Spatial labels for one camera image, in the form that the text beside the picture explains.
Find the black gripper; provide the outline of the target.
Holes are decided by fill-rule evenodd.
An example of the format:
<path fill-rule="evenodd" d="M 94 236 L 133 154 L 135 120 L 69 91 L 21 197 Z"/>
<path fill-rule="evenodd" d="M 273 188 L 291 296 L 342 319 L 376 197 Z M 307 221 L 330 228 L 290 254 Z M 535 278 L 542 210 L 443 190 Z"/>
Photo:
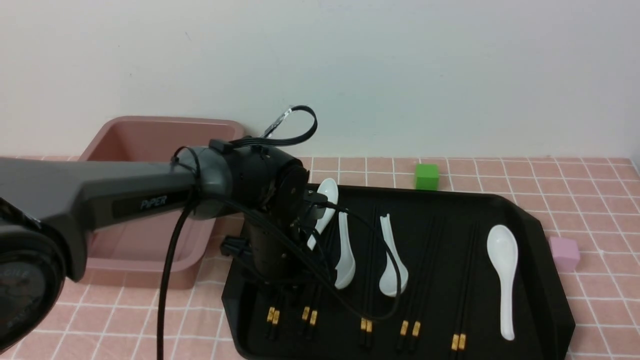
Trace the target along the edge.
<path fill-rule="evenodd" d="M 257 283 L 293 286 L 330 278 L 326 260 L 308 246 L 319 239 L 316 225 L 330 212 L 326 194 L 293 189 L 277 194 L 265 206 L 244 214 L 240 236 L 227 236 L 221 254 L 231 256 Z"/>

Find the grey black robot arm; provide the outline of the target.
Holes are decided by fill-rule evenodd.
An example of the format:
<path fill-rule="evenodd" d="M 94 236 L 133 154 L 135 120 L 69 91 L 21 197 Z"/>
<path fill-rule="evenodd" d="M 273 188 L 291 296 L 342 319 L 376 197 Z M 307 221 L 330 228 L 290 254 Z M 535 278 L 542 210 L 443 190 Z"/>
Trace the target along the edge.
<path fill-rule="evenodd" d="M 231 214 L 263 231 L 268 261 L 304 258 L 307 220 L 329 199 L 307 189 L 309 172 L 281 150 L 290 140 L 212 139 L 181 146 L 169 162 L 1 160 L 1 351 L 20 342 L 50 313 L 66 279 L 85 275 L 88 239 L 97 230 L 181 210 L 159 285 L 157 357 L 170 272 L 187 219 Z"/>

